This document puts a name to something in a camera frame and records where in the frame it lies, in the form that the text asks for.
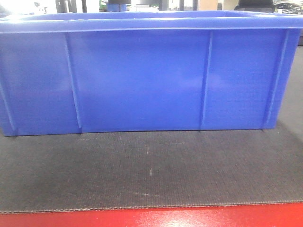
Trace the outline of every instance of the red surface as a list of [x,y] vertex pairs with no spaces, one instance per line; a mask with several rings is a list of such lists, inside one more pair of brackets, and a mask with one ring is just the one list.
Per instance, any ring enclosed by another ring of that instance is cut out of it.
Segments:
[[0,227],[303,227],[303,203],[0,214]]

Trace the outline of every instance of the red table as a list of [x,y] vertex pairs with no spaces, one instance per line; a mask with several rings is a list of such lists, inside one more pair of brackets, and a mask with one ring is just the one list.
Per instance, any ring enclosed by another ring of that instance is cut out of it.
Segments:
[[1,214],[1,227],[300,227],[303,203]]

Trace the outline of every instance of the plastic storage bin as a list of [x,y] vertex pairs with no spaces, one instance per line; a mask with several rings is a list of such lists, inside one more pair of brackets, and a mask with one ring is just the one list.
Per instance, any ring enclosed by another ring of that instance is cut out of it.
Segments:
[[107,12],[125,12],[126,4],[106,4]]
[[274,128],[303,17],[236,11],[0,22],[5,135]]

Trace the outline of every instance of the white wall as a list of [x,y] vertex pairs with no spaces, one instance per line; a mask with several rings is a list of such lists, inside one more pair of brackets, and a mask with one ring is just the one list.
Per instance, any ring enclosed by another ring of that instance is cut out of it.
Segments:
[[87,12],[98,13],[99,12],[99,0],[86,0]]

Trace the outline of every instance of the gray rubber mat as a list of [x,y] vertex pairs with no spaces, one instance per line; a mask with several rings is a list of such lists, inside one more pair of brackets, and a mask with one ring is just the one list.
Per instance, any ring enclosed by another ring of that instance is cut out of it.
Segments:
[[0,212],[303,201],[302,62],[274,130],[0,136]]

